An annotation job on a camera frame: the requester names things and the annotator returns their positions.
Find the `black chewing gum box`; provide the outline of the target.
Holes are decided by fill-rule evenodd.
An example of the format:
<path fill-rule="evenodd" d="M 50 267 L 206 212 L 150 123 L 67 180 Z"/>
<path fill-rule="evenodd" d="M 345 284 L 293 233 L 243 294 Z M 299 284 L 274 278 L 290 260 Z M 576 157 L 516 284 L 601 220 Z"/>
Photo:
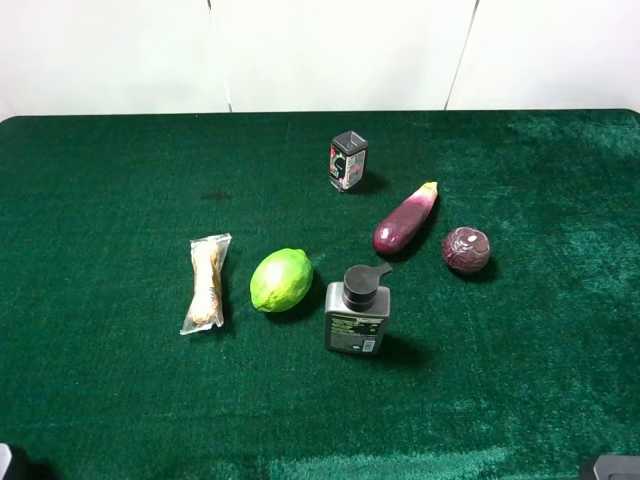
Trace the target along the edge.
<path fill-rule="evenodd" d="M 353 130 L 332 139 L 329 151 L 329 179 L 337 190 L 345 192 L 362 179 L 368 149 L 368 141 Z"/>

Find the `green toy lime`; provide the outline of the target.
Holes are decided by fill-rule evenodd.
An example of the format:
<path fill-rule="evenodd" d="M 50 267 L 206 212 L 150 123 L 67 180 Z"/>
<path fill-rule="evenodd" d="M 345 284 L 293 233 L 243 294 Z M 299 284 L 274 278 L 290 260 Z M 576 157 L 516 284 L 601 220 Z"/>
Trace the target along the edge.
<path fill-rule="evenodd" d="M 277 250 L 263 259 L 252 275 L 251 303 L 267 313 L 290 310 L 306 296 L 312 280 L 313 267 L 304 250 Z"/>

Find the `grey pump bottle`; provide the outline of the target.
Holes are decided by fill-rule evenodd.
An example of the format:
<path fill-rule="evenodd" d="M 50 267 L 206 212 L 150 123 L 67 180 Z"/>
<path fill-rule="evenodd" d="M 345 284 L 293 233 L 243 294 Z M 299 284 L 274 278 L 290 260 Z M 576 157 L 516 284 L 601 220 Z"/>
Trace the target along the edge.
<path fill-rule="evenodd" d="M 380 279 L 391 271 L 388 263 L 354 265 L 342 281 L 327 286 L 324 344 L 328 350 L 354 355 L 378 353 L 391 313 L 391 292 L 380 285 Z"/>

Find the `purple toy eggplant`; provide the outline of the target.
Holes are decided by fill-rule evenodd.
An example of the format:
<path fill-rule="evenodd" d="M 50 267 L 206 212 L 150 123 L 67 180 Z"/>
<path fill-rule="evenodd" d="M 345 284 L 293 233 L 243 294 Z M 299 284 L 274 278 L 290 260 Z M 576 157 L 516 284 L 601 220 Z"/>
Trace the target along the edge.
<path fill-rule="evenodd" d="M 401 251 L 427 220 L 437 198 L 436 181 L 421 185 L 378 224 L 372 237 L 374 250 L 380 255 L 393 255 Z"/>

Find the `clear wrapped snack packet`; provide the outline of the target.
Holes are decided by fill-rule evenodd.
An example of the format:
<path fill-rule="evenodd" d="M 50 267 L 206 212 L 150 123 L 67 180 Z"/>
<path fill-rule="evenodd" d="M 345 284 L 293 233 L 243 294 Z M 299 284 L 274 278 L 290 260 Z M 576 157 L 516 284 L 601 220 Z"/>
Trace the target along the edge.
<path fill-rule="evenodd" d="M 194 288 L 181 335 L 224 325 L 221 271 L 231 240 L 223 233 L 190 242 Z"/>

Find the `purple toy cabbage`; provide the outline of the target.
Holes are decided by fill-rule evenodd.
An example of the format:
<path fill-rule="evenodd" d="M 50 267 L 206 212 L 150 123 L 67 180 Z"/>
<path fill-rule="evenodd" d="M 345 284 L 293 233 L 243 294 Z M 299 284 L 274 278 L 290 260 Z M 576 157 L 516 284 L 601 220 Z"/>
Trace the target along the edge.
<path fill-rule="evenodd" d="M 481 230 L 462 226 L 451 230 L 444 238 L 441 254 L 445 264 L 461 274 L 482 270 L 491 256 L 488 236 Z"/>

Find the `grey robot part right corner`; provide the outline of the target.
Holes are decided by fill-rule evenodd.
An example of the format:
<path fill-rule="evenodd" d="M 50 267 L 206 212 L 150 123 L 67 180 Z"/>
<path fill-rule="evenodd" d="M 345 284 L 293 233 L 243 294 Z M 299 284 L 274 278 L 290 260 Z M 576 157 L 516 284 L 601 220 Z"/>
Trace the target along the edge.
<path fill-rule="evenodd" d="M 581 480 L 639 480 L 639 455 L 599 455 L 579 469 Z"/>

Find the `dark robot part left corner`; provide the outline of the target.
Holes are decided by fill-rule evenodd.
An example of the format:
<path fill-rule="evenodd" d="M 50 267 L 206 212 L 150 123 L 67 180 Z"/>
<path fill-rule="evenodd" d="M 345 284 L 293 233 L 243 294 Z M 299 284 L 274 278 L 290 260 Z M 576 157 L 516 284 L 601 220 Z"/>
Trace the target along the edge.
<path fill-rule="evenodd" d="M 0 444 L 1 480 L 25 480 L 28 470 L 28 456 L 25 451 L 7 443 Z"/>

